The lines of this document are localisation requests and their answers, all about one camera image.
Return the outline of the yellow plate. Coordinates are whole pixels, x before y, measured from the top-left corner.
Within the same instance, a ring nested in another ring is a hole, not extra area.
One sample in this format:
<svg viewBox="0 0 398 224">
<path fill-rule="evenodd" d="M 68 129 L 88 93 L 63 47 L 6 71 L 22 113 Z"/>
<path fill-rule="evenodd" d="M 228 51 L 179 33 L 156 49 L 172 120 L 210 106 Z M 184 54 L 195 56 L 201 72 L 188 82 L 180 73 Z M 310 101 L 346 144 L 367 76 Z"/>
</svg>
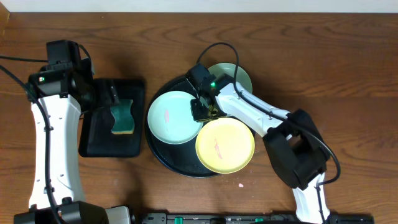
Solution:
<svg viewBox="0 0 398 224">
<path fill-rule="evenodd" d="M 220 118 L 204 125 L 198 133 L 195 150 L 207 169 L 230 174 L 251 161 L 255 151 L 254 136 L 243 122 Z"/>
</svg>

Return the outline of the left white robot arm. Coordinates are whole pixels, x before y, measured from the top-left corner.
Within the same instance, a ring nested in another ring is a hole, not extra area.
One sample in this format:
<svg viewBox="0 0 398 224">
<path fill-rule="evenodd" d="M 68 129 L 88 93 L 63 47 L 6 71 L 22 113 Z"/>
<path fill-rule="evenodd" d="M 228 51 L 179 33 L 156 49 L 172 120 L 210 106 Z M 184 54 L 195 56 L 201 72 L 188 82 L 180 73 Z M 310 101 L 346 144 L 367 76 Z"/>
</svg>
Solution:
<svg viewBox="0 0 398 224">
<path fill-rule="evenodd" d="M 95 80 L 90 57 L 71 40 L 48 42 L 47 64 L 23 88 L 36 134 L 35 179 L 29 210 L 14 223 L 130 223 L 125 205 L 87 203 L 78 168 L 78 123 L 83 113 L 119 103 L 112 80 Z"/>
</svg>

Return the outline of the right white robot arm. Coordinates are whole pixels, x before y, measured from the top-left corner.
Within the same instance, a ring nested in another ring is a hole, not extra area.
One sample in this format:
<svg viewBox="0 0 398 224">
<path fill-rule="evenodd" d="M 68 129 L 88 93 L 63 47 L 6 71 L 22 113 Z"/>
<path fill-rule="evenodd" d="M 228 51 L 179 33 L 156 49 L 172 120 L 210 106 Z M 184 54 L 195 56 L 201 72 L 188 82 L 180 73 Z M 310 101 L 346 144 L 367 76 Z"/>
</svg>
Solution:
<svg viewBox="0 0 398 224">
<path fill-rule="evenodd" d="M 245 90 L 236 77 L 215 77 L 200 63 L 185 76 L 197 93 L 191 102 L 193 119 L 233 116 L 255 131 L 262 137 L 274 172 L 293 190 L 297 218 L 326 223 L 330 211 L 323 186 L 332 153 L 310 115 L 273 107 Z"/>
</svg>

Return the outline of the green yellow sponge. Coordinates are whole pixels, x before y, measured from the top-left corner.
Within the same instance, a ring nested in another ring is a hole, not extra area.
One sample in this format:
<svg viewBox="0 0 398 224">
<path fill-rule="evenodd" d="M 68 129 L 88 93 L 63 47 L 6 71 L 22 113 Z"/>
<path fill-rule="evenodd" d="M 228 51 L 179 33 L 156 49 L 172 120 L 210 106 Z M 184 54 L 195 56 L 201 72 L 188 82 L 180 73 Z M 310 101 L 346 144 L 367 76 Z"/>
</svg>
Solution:
<svg viewBox="0 0 398 224">
<path fill-rule="evenodd" d="M 131 115 L 131 106 L 133 100 L 121 99 L 119 104 L 110 107 L 111 114 L 114 118 L 113 134 L 132 134 L 135 128 L 134 118 Z"/>
</svg>

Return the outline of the pale green plate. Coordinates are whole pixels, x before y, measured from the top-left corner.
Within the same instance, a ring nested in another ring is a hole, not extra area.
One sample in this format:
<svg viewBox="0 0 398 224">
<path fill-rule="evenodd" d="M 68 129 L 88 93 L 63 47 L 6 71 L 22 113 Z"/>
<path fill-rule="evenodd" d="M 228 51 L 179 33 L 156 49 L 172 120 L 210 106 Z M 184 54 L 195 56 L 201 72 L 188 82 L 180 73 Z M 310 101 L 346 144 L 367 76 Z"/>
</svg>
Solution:
<svg viewBox="0 0 398 224">
<path fill-rule="evenodd" d="M 208 68 L 208 71 L 216 78 L 224 74 L 234 77 L 234 69 L 236 65 L 233 63 L 217 63 Z M 237 82 L 248 92 L 252 93 L 252 81 L 248 73 L 241 67 L 237 70 Z"/>
</svg>

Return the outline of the light blue plate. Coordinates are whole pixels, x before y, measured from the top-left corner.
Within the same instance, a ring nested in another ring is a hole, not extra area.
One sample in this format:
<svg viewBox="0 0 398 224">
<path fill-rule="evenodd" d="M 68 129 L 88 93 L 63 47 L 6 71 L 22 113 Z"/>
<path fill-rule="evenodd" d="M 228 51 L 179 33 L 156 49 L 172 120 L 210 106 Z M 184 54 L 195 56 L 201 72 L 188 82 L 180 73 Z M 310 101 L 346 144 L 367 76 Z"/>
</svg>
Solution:
<svg viewBox="0 0 398 224">
<path fill-rule="evenodd" d="M 192 140 L 203 123 L 193 119 L 191 100 L 184 91 L 169 91 L 157 97 L 149 108 L 147 123 L 151 133 L 167 144 L 183 144 Z"/>
</svg>

